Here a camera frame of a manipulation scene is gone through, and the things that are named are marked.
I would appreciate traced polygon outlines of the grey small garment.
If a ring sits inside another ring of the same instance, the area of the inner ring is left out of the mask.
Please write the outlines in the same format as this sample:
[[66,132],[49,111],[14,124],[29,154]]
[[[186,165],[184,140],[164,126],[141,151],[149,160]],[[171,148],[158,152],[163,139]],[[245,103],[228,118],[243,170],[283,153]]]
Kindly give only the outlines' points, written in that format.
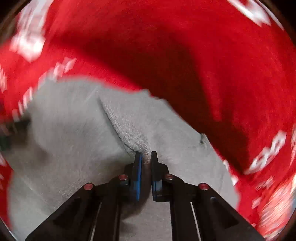
[[230,174],[204,134],[147,91],[127,93],[86,79],[46,81],[25,113],[28,128],[4,153],[14,170],[9,218],[26,237],[82,185],[99,185],[144,156],[141,198],[123,208],[121,240],[171,240],[168,203],[155,203],[151,152],[185,182],[208,183],[232,207],[239,197]]

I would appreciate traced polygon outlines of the red blanket with white print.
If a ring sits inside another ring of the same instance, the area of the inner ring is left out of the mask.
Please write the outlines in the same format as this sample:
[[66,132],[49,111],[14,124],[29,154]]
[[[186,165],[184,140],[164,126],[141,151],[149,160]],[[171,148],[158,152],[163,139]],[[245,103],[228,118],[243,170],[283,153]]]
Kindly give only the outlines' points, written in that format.
[[[295,207],[295,45],[259,1],[32,1],[1,45],[1,131],[50,80],[86,79],[164,100],[204,134],[264,237]],[[1,216],[14,170],[1,153]]]

